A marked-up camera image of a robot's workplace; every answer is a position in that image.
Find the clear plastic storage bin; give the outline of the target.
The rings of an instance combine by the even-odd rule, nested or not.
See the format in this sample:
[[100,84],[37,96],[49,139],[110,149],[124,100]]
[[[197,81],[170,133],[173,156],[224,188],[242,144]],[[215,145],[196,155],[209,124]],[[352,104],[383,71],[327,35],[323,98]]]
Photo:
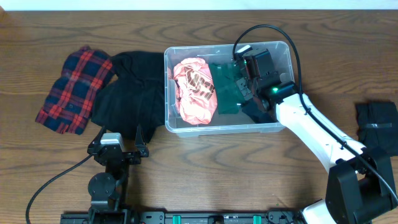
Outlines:
[[[284,41],[253,42],[238,44],[237,49],[250,45],[254,49],[268,49],[271,53],[275,68],[280,72],[283,82],[293,81],[294,74],[289,45]],[[233,62],[233,44],[224,45],[199,45],[169,47],[164,52],[164,76],[165,76],[165,127],[171,133],[180,138],[195,137],[211,134],[233,133],[271,133],[279,132],[285,128],[279,122],[255,123],[241,109],[236,114],[218,114],[215,111],[209,124],[190,124],[182,119],[177,111],[176,89],[177,84],[173,80],[174,66],[186,58],[199,57],[209,65],[222,65]]]

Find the large black garment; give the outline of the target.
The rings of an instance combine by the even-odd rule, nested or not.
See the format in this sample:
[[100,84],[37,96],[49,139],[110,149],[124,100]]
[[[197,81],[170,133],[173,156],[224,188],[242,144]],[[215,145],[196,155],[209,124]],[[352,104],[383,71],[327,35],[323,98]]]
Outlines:
[[126,139],[142,128],[145,142],[165,122],[164,55],[122,52],[111,57],[117,80],[96,96],[91,121]]

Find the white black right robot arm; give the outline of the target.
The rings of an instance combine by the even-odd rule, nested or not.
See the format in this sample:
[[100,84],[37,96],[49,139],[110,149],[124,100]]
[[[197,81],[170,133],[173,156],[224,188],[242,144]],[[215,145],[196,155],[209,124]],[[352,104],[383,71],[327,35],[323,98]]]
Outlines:
[[304,223],[371,223],[397,207],[391,160],[338,129],[292,82],[283,82],[268,50],[233,55],[238,87],[314,153],[328,173],[326,196],[302,209]]

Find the red navy plaid shirt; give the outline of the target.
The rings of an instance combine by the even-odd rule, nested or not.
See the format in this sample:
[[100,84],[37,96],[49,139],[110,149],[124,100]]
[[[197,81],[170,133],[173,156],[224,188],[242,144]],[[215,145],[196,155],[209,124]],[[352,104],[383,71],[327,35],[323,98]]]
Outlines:
[[91,117],[97,94],[114,75],[111,57],[84,46],[65,60],[35,119],[59,134],[81,135]]

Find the black taped garment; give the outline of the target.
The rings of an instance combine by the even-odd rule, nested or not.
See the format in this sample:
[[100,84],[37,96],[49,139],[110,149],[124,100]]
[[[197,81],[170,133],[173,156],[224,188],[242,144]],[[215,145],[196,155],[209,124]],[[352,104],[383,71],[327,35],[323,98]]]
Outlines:
[[397,107],[391,101],[369,101],[355,105],[358,139],[368,149],[382,149],[397,156]]

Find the dark green garment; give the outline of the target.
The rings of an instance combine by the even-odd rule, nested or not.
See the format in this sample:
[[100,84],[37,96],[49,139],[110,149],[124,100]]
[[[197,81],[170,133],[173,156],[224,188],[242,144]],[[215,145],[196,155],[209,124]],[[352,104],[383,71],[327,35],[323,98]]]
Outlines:
[[218,101],[218,114],[237,114],[245,99],[236,81],[242,75],[234,63],[210,64],[209,69],[215,86]]

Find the navy garment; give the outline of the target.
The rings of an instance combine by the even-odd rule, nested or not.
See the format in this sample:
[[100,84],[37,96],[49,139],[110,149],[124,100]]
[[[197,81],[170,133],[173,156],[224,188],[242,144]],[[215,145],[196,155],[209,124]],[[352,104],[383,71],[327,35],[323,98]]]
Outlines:
[[246,101],[242,107],[242,112],[248,115],[255,123],[275,123],[275,119],[268,113],[259,109],[255,98]]

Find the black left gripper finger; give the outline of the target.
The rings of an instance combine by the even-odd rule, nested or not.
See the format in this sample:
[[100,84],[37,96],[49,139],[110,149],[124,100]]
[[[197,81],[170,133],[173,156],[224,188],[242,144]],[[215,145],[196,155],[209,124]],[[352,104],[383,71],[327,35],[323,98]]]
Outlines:
[[103,134],[106,133],[106,128],[104,126],[101,127],[99,133],[96,135],[94,140],[92,141],[92,145],[99,145]]
[[139,152],[147,152],[147,145],[144,139],[144,133],[142,127],[139,124],[136,129],[135,147]]

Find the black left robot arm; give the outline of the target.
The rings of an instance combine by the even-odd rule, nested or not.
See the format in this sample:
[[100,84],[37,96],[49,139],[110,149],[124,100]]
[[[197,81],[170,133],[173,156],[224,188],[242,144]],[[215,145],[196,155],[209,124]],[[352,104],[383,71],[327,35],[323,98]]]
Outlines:
[[126,204],[126,197],[129,168],[149,156],[141,126],[136,129],[135,140],[136,150],[127,152],[120,133],[107,133],[106,128],[101,128],[89,144],[87,153],[105,167],[105,171],[94,175],[88,184],[91,196],[89,223],[140,222],[138,213]]

